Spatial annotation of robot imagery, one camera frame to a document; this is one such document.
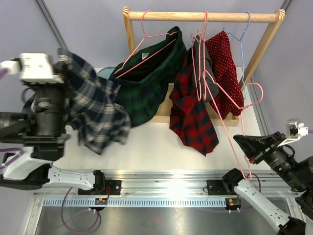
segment pink wire hanger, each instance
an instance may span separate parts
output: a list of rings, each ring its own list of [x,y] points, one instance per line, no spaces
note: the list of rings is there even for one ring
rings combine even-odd
[[[191,38],[192,38],[191,55],[192,55],[192,64],[194,67],[194,78],[195,78],[198,101],[200,101],[202,98],[202,93],[201,93],[201,63],[200,63],[200,61],[201,61],[201,53],[200,53],[201,41],[203,41],[203,43],[205,42],[205,33],[206,33],[206,24],[207,24],[205,22],[208,21],[208,14],[206,11],[204,13],[205,13],[205,15],[204,15],[204,24],[202,27],[202,31],[198,30],[198,35],[200,36],[200,40],[198,40],[197,37],[193,33],[191,34]],[[194,44],[195,40],[199,43],[199,49],[198,49],[198,51],[199,51],[199,76],[198,76],[198,81],[196,78],[195,59],[194,59],[194,53],[193,53],[193,44]],[[204,90],[203,97],[204,97],[204,99],[206,99],[206,90]]]
[[[208,12],[205,11],[204,25],[203,25],[204,30],[203,30],[203,31],[201,32],[201,34],[200,34],[200,36],[202,36],[201,39],[200,39],[200,41],[202,40],[202,43],[203,43],[203,54],[205,53],[205,49],[206,49],[206,46],[205,46],[205,43],[204,43],[204,42],[205,42],[205,33],[206,33],[206,28],[207,28],[207,22],[208,22]],[[260,90],[261,90],[261,98],[260,98],[260,100],[258,100],[258,101],[255,102],[255,103],[249,104],[249,105],[244,106],[244,107],[239,107],[239,106],[237,105],[237,103],[229,96],[229,94],[228,94],[217,82],[214,81],[212,75],[206,70],[205,60],[203,60],[203,68],[204,68],[204,70],[203,70],[203,73],[202,73],[202,79],[203,79],[203,82],[204,82],[204,89],[205,89],[205,92],[204,92],[203,95],[204,95],[204,97],[206,97],[206,91],[209,91],[209,94],[210,94],[210,96],[211,96],[211,98],[212,98],[212,101],[213,101],[213,103],[214,103],[214,106],[215,106],[215,108],[216,108],[216,110],[217,110],[217,112],[218,112],[218,115],[219,115],[219,117],[220,117],[220,119],[221,119],[221,121],[222,121],[222,124],[223,124],[224,130],[225,130],[225,132],[226,132],[228,141],[229,141],[229,143],[230,143],[231,149],[232,149],[232,151],[233,151],[233,153],[234,153],[234,155],[235,155],[236,161],[237,161],[237,163],[238,163],[238,165],[239,165],[239,167],[240,167],[241,173],[242,173],[244,179],[250,181],[250,180],[252,180],[252,173],[251,173],[250,163],[249,163],[249,161],[246,159],[246,156],[245,156],[245,161],[246,161],[246,163],[247,163],[247,165],[248,165],[248,169],[249,169],[249,173],[250,173],[250,178],[248,179],[248,178],[245,176],[244,172],[243,172],[243,169],[242,169],[241,164],[240,164],[240,162],[239,162],[238,156],[237,156],[237,154],[236,154],[236,152],[235,152],[235,149],[234,149],[234,146],[233,146],[233,144],[232,144],[232,142],[231,142],[229,133],[228,133],[227,128],[226,128],[226,126],[225,126],[225,123],[224,123],[224,121],[223,121],[223,119],[222,119],[220,110],[219,110],[218,107],[217,107],[217,104],[216,104],[216,102],[215,102],[215,99],[214,99],[214,97],[213,97],[213,95],[212,95],[212,93],[211,93],[211,91],[210,91],[210,88],[209,88],[207,82],[206,82],[205,76],[206,76],[206,74],[208,74],[209,77],[211,78],[213,84],[217,85],[217,86],[220,88],[220,91],[222,91],[238,109],[241,109],[241,113],[240,113],[240,114],[241,114],[241,124],[242,124],[242,129],[243,129],[243,135],[245,135],[245,126],[244,126],[244,122],[243,122],[243,112],[244,112],[245,109],[247,109],[247,108],[249,108],[249,107],[251,107],[251,106],[253,106],[253,105],[255,105],[255,104],[258,104],[258,103],[260,103],[260,102],[262,101],[263,95],[264,95],[263,88],[261,87],[260,84],[255,83],[255,82],[247,84],[247,86],[257,85],[257,86],[260,88]]]
[[[121,71],[125,64],[127,63],[127,61],[129,61],[129,59],[136,53],[137,49],[141,46],[141,44],[143,43],[143,41],[146,39],[146,38],[153,38],[153,37],[159,37],[159,36],[165,36],[165,35],[169,35],[169,36],[172,36],[173,34],[175,33],[178,33],[177,32],[173,32],[173,33],[163,33],[163,34],[158,34],[158,35],[151,35],[151,36],[147,36],[146,34],[146,31],[145,31],[145,28],[143,26],[143,17],[148,13],[148,12],[151,12],[150,10],[149,11],[146,11],[145,13],[143,13],[142,17],[141,17],[141,27],[142,27],[142,32],[143,32],[143,39],[141,40],[141,42],[139,43],[139,45],[135,48],[135,50],[130,54],[130,56],[127,58],[127,60],[123,63],[123,66],[118,69],[114,74],[117,74],[119,71]],[[168,47],[170,44],[172,44],[176,39],[174,39],[173,41],[169,42],[165,47],[163,47],[162,49],[158,50],[157,52],[155,52],[153,55],[151,56],[148,56],[146,59],[144,59],[143,61],[141,61],[139,64],[135,65],[134,67],[132,67],[131,69],[127,70],[126,72],[122,73],[121,75],[119,75],[117,78],[120,78],[121,76],[125,75],[126,73],[128,73],[129,71],[133,70],[134,68],[138,67],[139,65],[141,65],[142,63],[146,62],[147,60],[149,60],[150,58],[152,58],[153,56],[155,56],[156,54],[158,54],[160,51],[162,51],[163,49],[165,49],[166,47]]]

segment clothing rack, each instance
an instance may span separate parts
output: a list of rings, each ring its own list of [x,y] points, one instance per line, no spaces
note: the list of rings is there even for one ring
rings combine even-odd
[[[141,20],[144,12],[142,11],[130,11],[128,6],[123,8],[123,18],[125,23],[126,35],[128,40],[129,51],[132,53],[136,48],[134,42],[134,31],[132,21]],[[261,61],[266,49],[274,38],[280,24],[284,20],[284,9],[278,9],[273,14],[250,14],[251,23],[268,23],[268,26],[256,48],[249,64],[245,70],[244,82],[249,82],[256,67]],[[144,16],[144,21],[182,21],[182,22],[204,22],[204,12],[148,12]],[[234,22],[234,23],[247,23],[249,21],[249,15],[247,13],[209,13],[209,22]],[[244,84],[240,81],[239,86],[241,90],[244,90]],[[169,86],[169,91],[165,98],[165,101],[160,105],[153,122],[169,122],[170,110],[172,107],[172,101],[169,99],[169,94],[173,87]],[[207,104],[207,110],[214,125],[222,125],[219,116]],[[229,114],[224,120],[227,126],[237,126],[238,117]]]

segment gray wall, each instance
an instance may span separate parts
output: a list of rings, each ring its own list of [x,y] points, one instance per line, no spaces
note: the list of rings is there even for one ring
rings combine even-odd
[[[283,0],[45,0],[58,25],[68,48],[82,56],[94,67],[116,66],[129,56],[129,49],[122,17],[123,6],[133,11],[180,12],[246,12],[274,13]],[[177,25],[183,32],[186,47],[191,45],[191,33],[197,33],[202,23],[195,22],[144,22],[147,35],[167,32]],[[133,22],[135,41],[142,37],[140,22]],[[240,37],[246,23],[209,23],[207,37],[222,31],[223,27]],[[244,39],[245,61],[250,60],[266,24],[251,24]],[[147,39],[142,48],[160,42],[163,38]],[[231,40],[232,54],[237,66],[241,66],[238,41]]]
[[[264,89],[263,107],[272,132],[301,118],[313,129],[313,1],[295,0],[253,75]],[[313,135],[291,144],[298,160],[313,155]]]
[[[45,51],[56,55],[58,47],[34,1],[1,0],[0,61],[22,52]],[[18,76],[8,75],[0,81],[0,111],[19,112],[23,105],[22,86]],[[0,148],[10,145],[0,144]],[[31,193],[0,188],[0,233],[22,234],[29,215]]]

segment blue plaid shirt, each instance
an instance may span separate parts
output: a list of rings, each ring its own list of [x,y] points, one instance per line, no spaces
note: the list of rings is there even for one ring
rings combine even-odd
[[[78,130],[79,143],[98,154],[112,141],[125,144],[131,120],[124,107],[114,103],[120,86],[98,77],[78,55],[63,48],[58,49],[58,54],[75,94],[66,104],[67,123]]]

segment wooden rod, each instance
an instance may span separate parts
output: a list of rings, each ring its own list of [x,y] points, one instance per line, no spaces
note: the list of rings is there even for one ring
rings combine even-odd
[[[128,17],[130,21],[141,20],[143,11],[129,11]],[[202,12],[148,12],[145,21],[204,21],[204,13]],[[210,22],[248,22],[248,13],[209,13]],[[251,13],[251,22],[253,23],[274,23],[277,22],[277,14],[257,14]]]

